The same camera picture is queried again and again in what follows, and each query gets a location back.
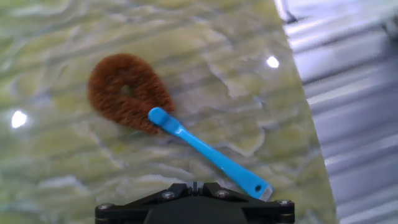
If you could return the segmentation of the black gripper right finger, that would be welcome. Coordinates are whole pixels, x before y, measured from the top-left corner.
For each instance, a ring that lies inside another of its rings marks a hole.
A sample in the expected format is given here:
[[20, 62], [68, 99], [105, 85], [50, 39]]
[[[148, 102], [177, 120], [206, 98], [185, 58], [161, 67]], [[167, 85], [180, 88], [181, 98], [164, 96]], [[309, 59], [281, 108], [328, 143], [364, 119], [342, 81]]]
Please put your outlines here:
[[217, 223], [295, 222], [295, 204], [290, 200], [265, 202], [217, 183], [205, 183], [198, 195], [207, 199], [203, 213]]

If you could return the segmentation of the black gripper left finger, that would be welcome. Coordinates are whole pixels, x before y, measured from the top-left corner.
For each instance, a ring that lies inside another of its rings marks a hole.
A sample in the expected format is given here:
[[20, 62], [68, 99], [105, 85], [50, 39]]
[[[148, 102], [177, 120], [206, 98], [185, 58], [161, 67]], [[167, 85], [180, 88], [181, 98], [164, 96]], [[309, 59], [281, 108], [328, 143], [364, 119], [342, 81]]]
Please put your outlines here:
[[125, 205], [103, 203], [95, 208], [95, 224], [145, 223], [150, 211], [156, 206], [192, 194], [193, 183], [179, 183]]

